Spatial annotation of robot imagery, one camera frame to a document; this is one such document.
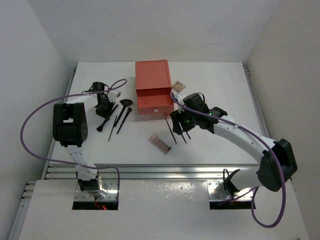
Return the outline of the thin black liner brush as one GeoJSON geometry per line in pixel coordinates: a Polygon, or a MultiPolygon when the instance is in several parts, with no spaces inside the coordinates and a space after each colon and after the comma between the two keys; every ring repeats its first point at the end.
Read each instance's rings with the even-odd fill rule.
{"type": "Polygon", "coordinates": [[[114,122],[112,124],[112,128],[111,128],[111,131],[110,131],[109,137],[108,137],[108,142],[111,140],[111,136],[112,136],[113,130],[114,130],[114,128],[116,126],[116,123],[117,123],[117,119],[118,119],[118,115],[115,116],[114,122]]]}

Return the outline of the black angled powder brush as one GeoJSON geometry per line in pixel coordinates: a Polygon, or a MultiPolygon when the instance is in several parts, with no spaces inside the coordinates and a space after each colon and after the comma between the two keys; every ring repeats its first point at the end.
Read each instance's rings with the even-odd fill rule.
{"type": "Polygon", "coordinates": [[[98,132],[101,132],[101,131],[103,130],[105,124],[110,120],[110,117],[112,116],[112,114],[114,113],[114,111],[117,109],[117,107],[118,107],[118,104],[116,104],[116,105],[113,107],[113,109],[111,110],[110,114],[104,119],[104,121],[102,122],[102,124],[96,128],[96,130],[97,130],[98,132]]]}

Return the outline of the black fan brush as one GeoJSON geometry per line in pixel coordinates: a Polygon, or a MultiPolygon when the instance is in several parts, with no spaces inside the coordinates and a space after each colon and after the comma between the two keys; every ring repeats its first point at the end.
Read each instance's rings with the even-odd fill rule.
{"type": "Polygon", "coordinates": [[[122,109],[121,109],[121,111],[120,111],[120,114],[119,114],[118,117],[116,118],[116,121],[115,121],[115,124],[114,124],[115,127],[117,126],[117,124],[118,124],[120,118],[122,117],[125,109],[126,109],[127,107],[131,106],[131,105],[133,104],[133,101],[130,100],[130,99],[122,99],[122,100],[120,100],[120,103],[121,103],[121,105],[122,105],[122,109]]]}

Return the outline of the black round blush brush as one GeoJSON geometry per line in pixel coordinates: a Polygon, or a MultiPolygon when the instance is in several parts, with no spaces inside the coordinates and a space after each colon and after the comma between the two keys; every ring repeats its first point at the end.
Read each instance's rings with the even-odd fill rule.
{"type": "Polygon", "coordinates": [[[128,116],[129,116],[129,114],[130,114],[131,112],[132,112],[132,108],[129,107],[129,108],[127,109],[127,112],[126,112],[126,114],[125,114],[125,116],[124,116],[124,118],[123,118],[123,120],[122,120],[122,122],[121,122],[121,124],[120,124],[120,126],[119,126],[119,128],[118,128],[118,130],[117,130],[117,132],[116,132],[117,135],[120,133],[120,131],[121,131],[121,129],[122,129],[122,127],[123,127],[126,119],[128,118],[128,116]]]}

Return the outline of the orange drawer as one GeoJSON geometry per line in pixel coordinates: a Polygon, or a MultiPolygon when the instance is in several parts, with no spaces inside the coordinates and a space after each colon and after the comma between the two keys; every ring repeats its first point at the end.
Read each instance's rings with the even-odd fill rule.
{"type": "Polygon", "coordinates": [[[137,112],[140,115],[169,114],[174,111],[170,87],[138,89],[137,112]]]}

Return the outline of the long clear eyeshadow palette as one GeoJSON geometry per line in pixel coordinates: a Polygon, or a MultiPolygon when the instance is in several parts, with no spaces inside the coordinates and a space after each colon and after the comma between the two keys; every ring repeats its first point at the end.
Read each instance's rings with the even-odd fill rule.
{"type": "Polygon", "coordinates": [[[167,155],[172,149],[171,146],[161,140],[155,133],[148,137],[148,141],[165,155],[167,155]]]}

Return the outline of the orange drawer organizer box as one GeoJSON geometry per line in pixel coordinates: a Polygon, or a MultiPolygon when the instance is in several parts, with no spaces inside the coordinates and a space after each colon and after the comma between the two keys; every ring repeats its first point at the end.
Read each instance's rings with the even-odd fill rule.
{"type": "Polygon", "coordinates": [[[171,88],[172,82],[167,60],[137,61],[135,63],[137,90],[171,88]]]}

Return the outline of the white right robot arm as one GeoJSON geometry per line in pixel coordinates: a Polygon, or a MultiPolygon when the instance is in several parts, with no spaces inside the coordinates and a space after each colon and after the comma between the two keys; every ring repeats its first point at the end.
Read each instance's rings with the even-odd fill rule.
{"type": "Polygon", "coordinates": [[[277,192],[298,170],[289,141],[264,137],[240,125],[228,113],[215,106],[209,108],[199,93],[188,96],[170,94],[178,109],[170,113],[173,132],[181,135],[198,126],[222,137],[247,152],[259,164],[246,170],[237,169],[219,186],[221,196],[235,196],[245,188],[265,187],[277,192]]]}

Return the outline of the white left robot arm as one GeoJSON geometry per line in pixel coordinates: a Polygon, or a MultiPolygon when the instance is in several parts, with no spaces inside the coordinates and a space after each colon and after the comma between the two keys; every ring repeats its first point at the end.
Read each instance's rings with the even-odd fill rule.
{"type": "Polygon", "coordinates": [[[65,103],[56,103],[53,107],[52,134],[70,155],[76,167],[76,178],[80,190],[95,199],[103,199],[107,189],[96,166],[87,160],[83,154],[83,143],[89,135],[87,123],[88,109],[96,103],[95,113],[104,118],[104,124],[115,111],[116,99],[121,92],[111,90],[106,92],[106,85],[94,82],[88,91],[65,103]]]}

